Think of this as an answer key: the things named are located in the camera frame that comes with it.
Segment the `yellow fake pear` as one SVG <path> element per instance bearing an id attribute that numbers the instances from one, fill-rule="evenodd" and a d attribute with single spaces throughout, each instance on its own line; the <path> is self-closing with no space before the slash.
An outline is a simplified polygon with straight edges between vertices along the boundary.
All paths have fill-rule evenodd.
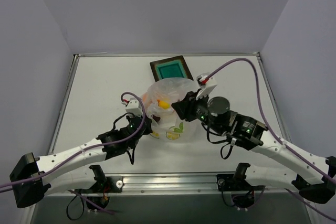
<path id="1" fill-rule="evenodd" d="M 157 105 L 159 108 L 164 109 L 164 110 L 171 109 L 171 105 L 168 102 L 165 102 L 163 100 L 157 99 Z"/>

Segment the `clear printed plastic bag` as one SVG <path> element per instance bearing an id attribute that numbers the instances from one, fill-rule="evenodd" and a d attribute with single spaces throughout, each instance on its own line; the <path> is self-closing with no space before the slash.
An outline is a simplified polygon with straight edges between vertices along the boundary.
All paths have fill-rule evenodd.
<path id="1" fill-rule="evenodd" d="M 162 123 L 157 124 L 152 120 L 152 138 L 162 141 L 172 141 L 176 143 L 188 142 L 194 135 L 196 122 L 185 122 L 179 118 L 172 103 L 183 99 L 189 91 L 196 91 L 195 81 L 187 78 L 167 78 L 152 84 L 146 93 L 150 96 L 152 102 L 144 104 L 146 115 L 160 116 Z M 164 110 L 158 107 L 157 99 L 168 102 L 171 109 Z"/>

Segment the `orange fake persimmon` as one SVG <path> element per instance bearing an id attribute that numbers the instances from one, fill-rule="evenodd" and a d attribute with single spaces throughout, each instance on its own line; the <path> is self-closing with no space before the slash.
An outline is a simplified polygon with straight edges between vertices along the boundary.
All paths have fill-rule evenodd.
<path id="1" fill-rule="evenodd" d="M 151 100 L 150 96 L 148 95 L 148 93 L 143 94 L 143 95 L 141 96 L 141 99 L 142 99 L 142 102 L 143 102 L 144 104 L 147 104 L 147 103 L 151 103 L 151 102 L 152 102 L 152 100 Z"/>

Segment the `dark red fake apple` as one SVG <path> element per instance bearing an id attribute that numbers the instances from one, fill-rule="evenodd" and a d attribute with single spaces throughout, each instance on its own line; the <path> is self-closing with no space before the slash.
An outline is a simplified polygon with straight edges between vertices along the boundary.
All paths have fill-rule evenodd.
<path id="1" fill-rule="evenodd" d="M 151 118 L 152 118 L 152 120 L 153 120 L 154 122 L 156 122 L 157 124 L 160 124 L 160 123 L 163 122 L 163 120 L 161 119 L 160 116 L 156 116 L 156 115 L 152 114 L 152 115 L 151 115 Z"/>

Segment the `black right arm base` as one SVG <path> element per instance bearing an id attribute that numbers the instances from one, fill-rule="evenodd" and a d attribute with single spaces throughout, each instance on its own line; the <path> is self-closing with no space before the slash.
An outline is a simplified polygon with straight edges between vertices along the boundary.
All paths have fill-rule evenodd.
<path id="1" fill-rule="evenodd" d="M 263 195 L 266 186 L 252 186 L 246 181 L 248 163 L 239 163 L 232 174 L 217 174 L 217 188 L 221 193 L 221 198 L 225 206 L 235 208 L 238 211 L 248 211 Z M 238 191 L 230 196 L 230 202 L 224 197 L 224 192 Z"/>

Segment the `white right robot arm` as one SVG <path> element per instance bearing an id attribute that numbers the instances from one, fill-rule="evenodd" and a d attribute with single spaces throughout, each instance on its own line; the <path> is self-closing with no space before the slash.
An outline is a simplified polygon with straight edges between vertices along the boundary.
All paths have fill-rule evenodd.
<path id="1" fill-rule="evenodd" d="M 200 120 L 215 134 L 226 137 L 232 147 L 264 155 L 283 166 L 272 168 L 239 163 L 233 175 L 236 187 L 288 189 L 318 204 L 325 204 L 335 196 L 335 184 L 328 180 L 335 176 L 335 157 L 316 156 L 285 140 L 277 140 L 263 123 L 230 110 L 226 98 L 197 99 L 196 96 L 191 91 L 183 100 L 172 103 L 181 120 Z"/>

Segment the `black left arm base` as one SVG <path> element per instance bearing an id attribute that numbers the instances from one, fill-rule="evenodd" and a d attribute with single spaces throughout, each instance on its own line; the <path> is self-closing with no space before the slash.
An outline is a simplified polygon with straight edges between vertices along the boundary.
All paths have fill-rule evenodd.
<path id="1" fill-rule="evenodd" d="M 74 191 L 81 195 L 101 194 L 100 196 L 87 196 L 91 201 L 91 203 L 86 201 L 87 207 L 92 210 L 98 210 L 95 205 L 105 209 L 110 201 L 108 193 L 121 193 L 123 190 L 123 177 L 121 175 L 107 176 L 100 165 L 88 166 L 85 170 L 85 178 L 89 179 L 86 185 L 77 187 Z"/>

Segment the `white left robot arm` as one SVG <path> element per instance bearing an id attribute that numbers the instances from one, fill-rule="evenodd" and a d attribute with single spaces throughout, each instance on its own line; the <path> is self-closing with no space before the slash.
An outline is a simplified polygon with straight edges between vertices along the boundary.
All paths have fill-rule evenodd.
<path id="1" fill-rule="evenodd" d="M 128 125 L 113 128 L 91 141 L 47 156 L 23 155 L 11 172 L 10 184 L 17 208 L 26 208 L 45 196 L 67 190 L 105 188 L 107 178 L 99 162 L 123 155 L 136 147 L 143 135 L 152 133 L 147 116 L 127 117 Z"/>

